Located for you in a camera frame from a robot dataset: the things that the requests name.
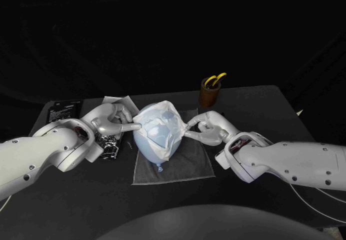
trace brown cup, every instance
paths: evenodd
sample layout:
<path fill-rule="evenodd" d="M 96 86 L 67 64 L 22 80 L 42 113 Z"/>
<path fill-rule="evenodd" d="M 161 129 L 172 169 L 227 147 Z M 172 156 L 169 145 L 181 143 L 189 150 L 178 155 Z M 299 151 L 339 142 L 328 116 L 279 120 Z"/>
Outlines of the brown cup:
<path fill-rule="evenodd" d="M 202 80 L 201 91 L 200 91 L 200 104 L 204 108 L 210 108 L 215 104 L 221 87 L 223 87 L 223 84 L 218 82 L 215 89 L 207 88 L 205 87 L 207 80 L 208 78 Z"/>

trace black table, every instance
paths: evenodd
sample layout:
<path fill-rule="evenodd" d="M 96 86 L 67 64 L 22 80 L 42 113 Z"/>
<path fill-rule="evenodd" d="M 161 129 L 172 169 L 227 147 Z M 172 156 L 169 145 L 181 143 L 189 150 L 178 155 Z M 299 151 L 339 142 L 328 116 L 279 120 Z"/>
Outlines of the black table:
<path fill-rule="evenodd" d="M 132 99 L 139 109 L 168 100 L 178 110 L 192 110 L 200 106 L 200 91 L 135 95 Z M 81 116 L 102 102 L 103 98 L 86 99 Z M 45 125 L 53 105 L 54 102 L 45 105 L 31 134 Z M 315 141 L 280 89 L 273 85 L 223 89 L 215 106 L 200 108 L 201 113 L 210 110 L 224 113 L 240 130 L 262 133 L 275 143 Z M 14 195 L 0 213 L 2 239 L 93 240 L 153 212 L 200 204 L 253 207 L 312 227 L 339 225 L 306 206 L 290 185 L 275 175 L 267 173 L 253 183 L 246 183 L 233 170 L 224 170 L 215 161 L 215 154 L 224 146 L 205 146 L 217 177 L 132 185 L 138 147 L 133 134 L 128 132 L 117 161 L 99 159 L 90 163 L 84 160 L 70 172 L 50 167 L 37 183 Z"/>

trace gray towel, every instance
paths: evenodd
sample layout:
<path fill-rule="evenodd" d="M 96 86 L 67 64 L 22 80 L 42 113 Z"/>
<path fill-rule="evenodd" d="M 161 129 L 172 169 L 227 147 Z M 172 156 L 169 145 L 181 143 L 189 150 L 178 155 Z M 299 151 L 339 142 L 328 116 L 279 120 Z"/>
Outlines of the gray towel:
<path fill-rule="evenodd" d="M 198 110 L 178 111 L 185 123 L 200 114 Z M 153 164 L 139 151 L 133 185 L 166 184 L 215 177 L 215 172 L 202 143 L 188 137 L 182 138 L 181 146 L 169 161 L 162 164 L 159 172 Z"/>

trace cable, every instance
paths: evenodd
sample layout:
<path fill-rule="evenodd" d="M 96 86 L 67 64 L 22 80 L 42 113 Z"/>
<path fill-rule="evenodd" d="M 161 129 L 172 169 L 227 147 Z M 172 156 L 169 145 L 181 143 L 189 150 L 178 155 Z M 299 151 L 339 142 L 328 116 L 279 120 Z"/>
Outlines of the cable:
<path fill-rule="evenodd" d="M 5 202 L 4 206 L 2 206 L 0 212 L 2 212 L 2 210 L 5 209 L 5 207 L 6 207 L 6 204 L 8 204 L 9 200 L 11 200 L 11 198 L 12 198 L 12 195 L 9 196 L 9 198 L 8 198 L 6 202 Z"/>
<path fill-rule="evenodd" d="M 332 196 L 329 193 L 326 193 L 324 190 L 321 190 L 318 187 L 316 187 L 316 189 L 321 191 L 321 192 L 324 192 L 329 197 L 332 197 L 335 200 L 338 200 L 338 201 L 341 201 L 341 202 L 344 202 L 345 204 L 346 204 L 346 201 L 345 200 L 342 200 L 342 199 L 339 199 L 338 197 L 335 197 L 335 196 Z"/>
<path fill-rule="evenodd" d="M 346 221 L 342 221 L 342 220 L 339 220 L 339 219 L 337 219 L 337 218 L 334 218 L 334 217 L 331 217 L 329 215 L 326 215 L 324 212 L 321 212 L 308 202 L 306 202 L 306 200 L 303 199 L 303 197 L 301 196 L 301 194 L 298 193 L 298 191 L 296 191 L 296 189 L 295 189 L 295 186 L 290 184 L 290 187 L 292 187 L 292 189 L 293 189 L 293 191 L 296 192 L 296 194 L 298 194 L 298 196 L 299 196 L 299 198 L 302 199 L 302 201 L 305 202 L 305 204 L 319 213 L 319 214 L 322 214 L 325 217 L 328 217 L 328 218 L 331 218 L 331 219 L 334 219 L 335 221 L 338 221 L 338 222 L 341 222 L 341 223 L 344 223 L 344 224 L 346 224 Z"/>

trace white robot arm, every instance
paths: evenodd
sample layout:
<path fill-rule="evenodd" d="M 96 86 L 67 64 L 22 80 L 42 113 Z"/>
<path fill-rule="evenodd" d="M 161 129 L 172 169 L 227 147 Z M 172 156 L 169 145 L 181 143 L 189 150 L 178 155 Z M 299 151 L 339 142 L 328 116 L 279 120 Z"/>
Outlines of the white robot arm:
<path fill-rule="evenodd" d="M 189 131 L 197 124 L 201 132 Z M 215 159 L 247 183 L 272 173 L 290 184 L 346 191 L 345 146 L 292 141 L 275 144 L 257 132 L 241 132 L 215 111 L 194 117 L 185 136 L 211 146 L 227 143 Z"/>
<path fill-rule="evenodd" d="M 84 158 L 93 163 L 104 149 L 96 143 L 96 132 L 116 135 L 139 130 L 139 123 L 123 104 L 100 105 L 81 119 L 48 124 L 32 137 L 0 144 L 0 200 L 25 189 L 54 165 L 63 172 L 77 167 Z"/>

